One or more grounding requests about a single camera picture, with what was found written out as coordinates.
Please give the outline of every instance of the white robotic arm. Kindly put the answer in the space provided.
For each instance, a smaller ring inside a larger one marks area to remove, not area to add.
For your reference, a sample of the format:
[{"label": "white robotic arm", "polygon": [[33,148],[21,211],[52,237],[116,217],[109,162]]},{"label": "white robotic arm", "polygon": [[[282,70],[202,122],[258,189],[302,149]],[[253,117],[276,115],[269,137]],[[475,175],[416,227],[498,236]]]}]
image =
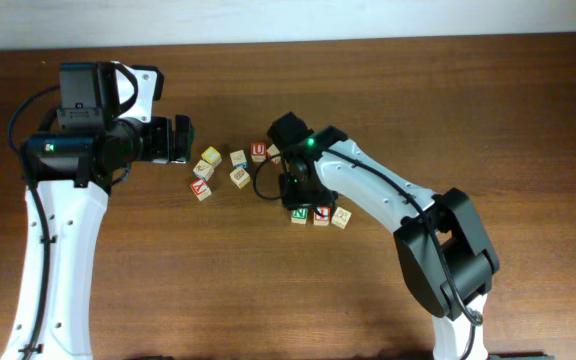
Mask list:
[{"label": "white robotic arm", "polygon": [[[367,156],[354,141],[350,139],[337,141],[329,149],[357,159],[383,173],[411,194],[424,210],[428,210],[435,203],[433,196],[437,194],[434,191],[402,179]],[[314,166],[323,186],[343,194],[355,202],[392,233],[401,227],[404,218],[418,216],[417,211],[392,186],[373,173],[354,166],[332,153],[323,152],[321,158],[314,162]],[[486,297],[487,295],[478,295],[467,306],[482,314]],[[435,349],[433,351],[435,359],[461,359],[468,346],[471,328],[465,315],[462,314],[454,321],[448,317],[433,316],[432,323],[435,330]],[[487,358],[488,352],[483,344],[483,326],[478,326],[472,350],[465,359],[485,360]]]},{"label": "white robotic arm", "polygon": [[[96,184],[76,188],[72,180],[43,181],[38,192],[52,235],[45,313],[36,359],[92,359],[88,308],[97,234],[108,194]],[[2,360],[21,359],[37,318],[44,245],[36,204],[26,190],[28,243],[19,305]]]},{"label": "white robotic arm", "polygon": [[[341,131],[329,127],[315,134],[292,113],[275,121],[268,135],[288,163],[279,180],[283,205],[294,210],[334,203],[335,193],[358,204],[394,233],[406,285],[433,315],[435,359],[487,359],[483,329],[471,319],[483,312],[499,262],[467,196],[456,189],[441,196],[412,184]],[[433,235],[451,231],[453,238],[434,246],[429,228]]]},{"label": "white robotic arm", "polygon": [[[151,115],[163,87],[157,68],[63,64],[60,82],[62,105],[50,122],[21,150],[13,146],[28,184],[28,239],[17,315],[2,360],[93,358],[88,326],[93,258],[108,197],[118,183],[113,172],[125,168],[125,177],[133,161],[190,158],[190,119],[178,115],[173,131],[170,119]],[[49,132],[54,118],[58,133]],[[9,140],[12,144],[11,130]]]}]

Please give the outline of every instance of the wooden block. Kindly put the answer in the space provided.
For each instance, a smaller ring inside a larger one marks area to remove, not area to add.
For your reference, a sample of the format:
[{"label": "wooden block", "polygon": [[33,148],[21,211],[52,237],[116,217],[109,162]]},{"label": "wooden block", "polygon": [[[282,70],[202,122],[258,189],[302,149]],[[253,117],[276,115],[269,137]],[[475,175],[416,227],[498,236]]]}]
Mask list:
[{"label": "wooden block", "polygon": [[293,210],[290,221],[292,221],[295,224],[305,225],[306,222],[308,221],[308,209]]},{"label": "wooden block", "polygon": [[190,184],[190,188],[192,189],[192,192],[195,193],[195,196],[197,196],[197,199],[199,199],[199,201],[202,201],[203,199],[210,196],[210,194],[212,194],[210,192],[208,184],[204,179],[199,179],[193,182],[192,184]]},{"label": "wooden block", "polygon": [[350,220],[350,215],[352,215],[350,211],[337,207],[337,210],[335,210],[335,215],[332,216],[332,220],[330,222],[332,222],[333,225],[337,225],[340,228],[345,229],[346,225],[348,224],[348,220]]},{"label": "wooden block", "polygon": [[217,165],[221,164],[221,154],[212,146],[201,154],[201,158],[208,164],[212,165],[213,168],[216,168]]},{"label": "wooden block", "polygon": [[[275,155],[279,155],[279,149],[277,149],[277,147],[275,146],[275,144],[270,145],[270,147],[268,148],[268,150],[266,150],[266,156],[268,156],[268,158],[271,158]],[[276,158],[273,158],[272,160],[273,163],[279,164],[279,162],[281,161],[281,156],[277,156]]]},{"label": "wooden block", "polygon": [[238,167],[230,173],[230,178],[235,185],[239,186],[239,188],[243,188],[250,182],[250,175],[246,172],[246,170],[242,167]]},{"label": "wooden block", "polygon": [[248,169],[248,160],[246,160],[246,153],[243,150],[230,153],[230,160],[232,160],[232,167]]},{"label": "wooden block", "polygon": [[323,216],[317,215],[316,212],[314,213],[313,224],[318,226],[328,226],[330,223],[330,208],[325,206],[320,206],[317,208],[317,211],[321,213]]},{"label": "wooden block", "polygon": [[250,146],[250,157],[253,162],[262,162],[266,160],[266,144],[252,143]]},{"label": "wooden block", "polygon": [[196,177],[208,181],[208,179],[210,179],[212,174],[215,172],[215,169],[213,169],[212,165],[208,164],[207,162],[199,160],[197,166],[192,169],[192,172],[195,173]]}]

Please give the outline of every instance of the wooden table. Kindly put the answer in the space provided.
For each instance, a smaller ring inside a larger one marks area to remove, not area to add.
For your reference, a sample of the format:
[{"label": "wooden table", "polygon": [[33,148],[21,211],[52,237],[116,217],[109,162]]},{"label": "wooden table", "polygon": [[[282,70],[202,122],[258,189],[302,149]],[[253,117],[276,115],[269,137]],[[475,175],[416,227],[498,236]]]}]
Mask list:
[{"label": "wooden table", "polygon": [[[157,65],[156,114],[192,116],[193,163],[266,140],[287,111],[334,124],[405,178],[474,200],[501,259],[491,353],[576,359],[576,34],[0,52],[0,354],[17,306],[26,210],[5,129],[65,61]],[[58,95],[19,121],[29,135]],[[392,235],[346,199],[346,230],[292,225],[229,179],[198,202],[191,165],[136,164],[95,254],[95,359],[351,358],[430,351]],[[277,169],[264,174],[273,191]]]}]

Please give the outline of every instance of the black cable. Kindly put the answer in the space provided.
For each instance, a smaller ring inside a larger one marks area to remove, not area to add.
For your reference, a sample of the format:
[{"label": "black cable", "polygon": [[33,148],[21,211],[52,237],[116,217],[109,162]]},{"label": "black cable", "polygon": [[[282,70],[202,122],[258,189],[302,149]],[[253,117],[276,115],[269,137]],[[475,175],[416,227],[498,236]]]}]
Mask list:
[{"label": "black cable", "polygon": [[48,93],[51,93],[57,89],[59,89],[59,85],[53,85],[47,89],[44,89],[44,90],[36,93],[35,95],[26,99],[26,101],[24,101],[21,105],[19,105],[17,110],[15,110],[14,114],[12,114],[12,117],[10,118],[10,122],[8,123],[8,146],[10,146],[10,148],[12,149],[12,151],[15,152],[15,154],[19,155],[19,149],[17,149],[17,146],[15,146],[15,143],[12,140],[12,131],[15,128],[15,122],[17,121],[19,114],[21,114],[21,112],[24,111],[24,109],[28,105],[30,105],[30,103],[32,103],[35,99],[42,97]]},{"label": "black cable", "polygon": [[52,123],[54,123],[55,119],[57,119],[57,111],[59,110],[60,107],[61,106],[59,105],[53,106],[52,108],[50,108],[50,110],[48,110],[48,112],[46,112],[44,118],[41,119],[41,123],[39,124],[39,128],[37,129],[38,131],[50,131]]},{"label": "black cable", "polygon": [[470,333],[468,334],[468,343],[466,343],[466,350],[464,351],[464,354],[461,355],[459,360],[466,360],[468,359],[468,356],[470,356],[470,353],[472,352],[472,347],[475,344],[476,332],[477,332],[477,326],[470,324]]},{"label": "black cable", "polygon": [[273,155],[267,159],[265,159],[264,161],[261,162],[261,164],[259,164],[259,166],[257,167],[257,169],[255,169],[255,174],[252,176],[252,190],[255,192],[255,194],[257,194],[257,196],[259,196],[260,198],[264,199],[264,200],[269,200],[269,201],[274,201],[274,200],[279,200],[282,197],[284,197],[286,195],[286,193],[288,192],[288,169],[286,168],[286,162],[283,161],[283,159],[281,160],[281,166],[283,167],[284,170],[284,188],[281,190],[279,196],[274,196],[274,197],[269,197],[269,196],[264,196],[261,195],[261,193],[259,192],[259,190],[257,189],[257,176],[259,175],[259,170],[261,170],[262,167],[264,167],[264,165],[266,165],[269,161],[271,161],[272,159],[281,156],[281,154],[276,154]]},{"label": "black cable", "polygon": [[41,198],[39,197],[39,192],[37,191],[37,184],[35,183],[32,174],[30,173],[30,167],[28,165],[28,157],[26,155],[26,143],[21,146],[21,152],[19,155],[21,160],[21,167],[24,173],[24,179],[28,190],[32,195],[32,199],[37,207],[37,214],[39,215],[39,223],[41,224],[42,238],[41,242],[44,245],[44,261],[43,269],[41,273],[41,289],[39,290],[39,302],[37,304],[37,316],[35,317],[35,325],[32,329],[32,335],[30,336],[30,342],[25,348],[19,350],[23,352],[24,356],[22,360],[28,360],[33,353],[38,352],[37,340],[39,339],[39,334],[41,333],[41,326],[44,321],[44,313],[46,311],[46,297],[48,295],[48,276],[50,273],[50,243],[52,239],[50,238],[50,231],[48,230],[48,220],[46,218],[46,212],[44,211],[43,204],[41,203]]},{"label": "black cable", "polygon": [[116,178],[115,180],[112,181],[112,185],[119,185],[122,182],[126,181],[126,179],[128,178],[128,175],[130,174],[130,170],[132,170],[132,163],[128,163],[126,164],[126,167],[124,168],[124,173],[121,174],[120,177]]}]

